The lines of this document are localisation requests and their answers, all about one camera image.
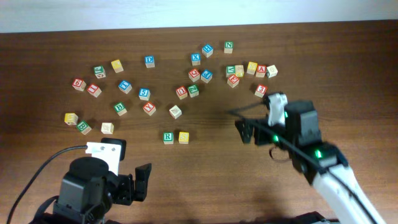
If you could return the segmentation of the green R block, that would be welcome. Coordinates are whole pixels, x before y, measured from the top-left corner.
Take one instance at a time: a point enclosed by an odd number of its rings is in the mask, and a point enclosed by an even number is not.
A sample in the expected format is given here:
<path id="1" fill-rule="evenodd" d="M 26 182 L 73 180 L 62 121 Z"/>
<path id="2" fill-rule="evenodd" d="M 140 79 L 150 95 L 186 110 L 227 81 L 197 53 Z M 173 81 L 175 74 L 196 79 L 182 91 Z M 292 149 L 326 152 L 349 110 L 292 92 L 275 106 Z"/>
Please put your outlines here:
<path id="1" fill-rule="evenodd" d="M 164 144 L 173 144 L 174 143 L 173 132 L 164 132 L 163 133 L 163 142 L 164 142 Z"/>

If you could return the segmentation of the yellow S block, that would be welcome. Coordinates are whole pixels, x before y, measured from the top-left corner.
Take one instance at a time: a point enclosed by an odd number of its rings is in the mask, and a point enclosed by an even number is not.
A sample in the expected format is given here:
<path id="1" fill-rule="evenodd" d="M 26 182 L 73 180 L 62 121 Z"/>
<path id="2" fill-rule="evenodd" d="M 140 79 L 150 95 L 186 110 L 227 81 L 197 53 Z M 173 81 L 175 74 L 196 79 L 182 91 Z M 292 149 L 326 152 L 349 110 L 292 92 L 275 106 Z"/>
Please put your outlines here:
<path id="1" fill-rule="evenodd" d="M 189 143 L 189 136 L 190 136 L 189 132 L 183 132 L 183 131 L 179 132 L 178 142 L 180 144 L 188 144 Z"/>

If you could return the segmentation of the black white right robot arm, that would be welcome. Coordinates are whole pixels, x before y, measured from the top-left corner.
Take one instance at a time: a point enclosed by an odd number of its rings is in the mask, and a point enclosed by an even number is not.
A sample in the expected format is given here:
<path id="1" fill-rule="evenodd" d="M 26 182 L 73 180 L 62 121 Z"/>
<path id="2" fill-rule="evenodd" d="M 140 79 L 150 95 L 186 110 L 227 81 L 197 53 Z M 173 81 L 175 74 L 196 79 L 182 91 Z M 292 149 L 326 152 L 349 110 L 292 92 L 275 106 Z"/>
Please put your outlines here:
<path id="1" fill-rule="evenodd" d="M 384 223 L 361 189 L 353 169 L 337 146 L 323 141 L 318 113 L 310 100 L 298 100 L 284 106 L 284 124 L 267 124 L 263 119 L 249 119 L 240 109 L 229 111 L 237 116 L 235 125 L 243 143 L 272 144 L 289 153 L 295 170 L 304 175 L 334 211 L 340 223 Z"/>

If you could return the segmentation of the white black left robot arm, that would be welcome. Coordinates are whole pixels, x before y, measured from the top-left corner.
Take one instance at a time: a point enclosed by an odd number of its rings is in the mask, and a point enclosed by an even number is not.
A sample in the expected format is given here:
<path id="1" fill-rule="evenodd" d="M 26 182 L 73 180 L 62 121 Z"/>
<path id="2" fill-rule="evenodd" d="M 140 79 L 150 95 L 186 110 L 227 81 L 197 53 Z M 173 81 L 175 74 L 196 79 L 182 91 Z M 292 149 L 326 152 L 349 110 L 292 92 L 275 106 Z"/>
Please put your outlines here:
<path id="1" fill-rule="evenodd" d="M 32 223 L 104 223 L 112 205 L 143 202 L 152 164 L 135 168 L 135 174 L 116 175 L 108 164 L 95 157 L 75 159 L 64 175 L 60 194 L 47 199 Z"/>

